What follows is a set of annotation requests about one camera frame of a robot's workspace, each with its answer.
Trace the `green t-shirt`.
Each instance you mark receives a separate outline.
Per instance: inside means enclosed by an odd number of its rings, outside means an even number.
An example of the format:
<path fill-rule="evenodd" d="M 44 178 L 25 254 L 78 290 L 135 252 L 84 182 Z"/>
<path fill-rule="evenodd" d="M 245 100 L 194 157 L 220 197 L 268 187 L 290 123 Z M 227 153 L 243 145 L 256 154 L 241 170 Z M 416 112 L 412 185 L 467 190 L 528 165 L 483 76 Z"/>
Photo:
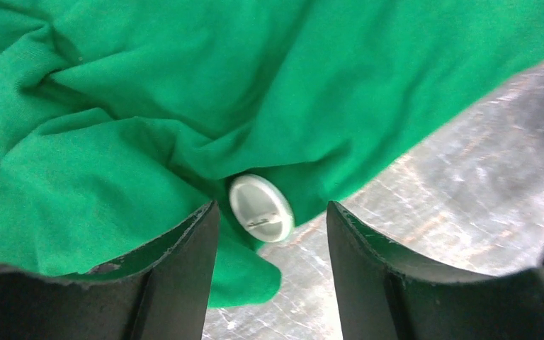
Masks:
<path fill-rule="evenodd" d="M 251 172 L 308 222 L 544 60 L 544 1 L 0 1 L 0 263 L 86 273 L 221 205 L 210 306 L 281 272 Z"/>

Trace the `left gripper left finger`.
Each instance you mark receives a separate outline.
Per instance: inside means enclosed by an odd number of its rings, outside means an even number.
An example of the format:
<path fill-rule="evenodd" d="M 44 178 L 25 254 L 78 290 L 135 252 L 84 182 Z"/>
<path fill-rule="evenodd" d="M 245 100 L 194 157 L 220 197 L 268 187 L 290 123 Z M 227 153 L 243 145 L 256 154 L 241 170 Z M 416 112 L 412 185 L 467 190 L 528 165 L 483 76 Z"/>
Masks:
<path fill-rule="evenodd" d="M 0 264 L 0 339 L 200 339 L 219 223 L 208 203 L 86 274 Z"/>

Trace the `round orange green badge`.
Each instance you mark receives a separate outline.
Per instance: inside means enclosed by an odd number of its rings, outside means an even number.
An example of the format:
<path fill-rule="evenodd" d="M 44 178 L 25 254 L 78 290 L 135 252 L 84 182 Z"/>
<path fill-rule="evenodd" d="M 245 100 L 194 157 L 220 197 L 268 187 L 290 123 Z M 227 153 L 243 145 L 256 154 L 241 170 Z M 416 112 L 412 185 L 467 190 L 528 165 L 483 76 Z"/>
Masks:
<path fill-rule="evenodd" d="M 295 228 L 289 202 L 281 191 L 261 176 L 245 174 L 236 177 L 229 187 L 229 203 L 237 222 L 261 242 L 281 242 Z"/>

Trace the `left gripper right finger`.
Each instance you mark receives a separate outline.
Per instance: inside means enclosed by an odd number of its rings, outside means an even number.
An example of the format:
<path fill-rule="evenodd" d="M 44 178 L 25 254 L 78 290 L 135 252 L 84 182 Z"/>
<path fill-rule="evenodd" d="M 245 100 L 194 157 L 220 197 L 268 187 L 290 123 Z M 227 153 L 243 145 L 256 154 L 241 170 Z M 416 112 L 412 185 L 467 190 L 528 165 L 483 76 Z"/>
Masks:
<path fill-rule="evenodd" d="M 336 202 L 327 234 L 345 339 L 544 339 L 544 260 L 487 276 L 430 259 Z"/>

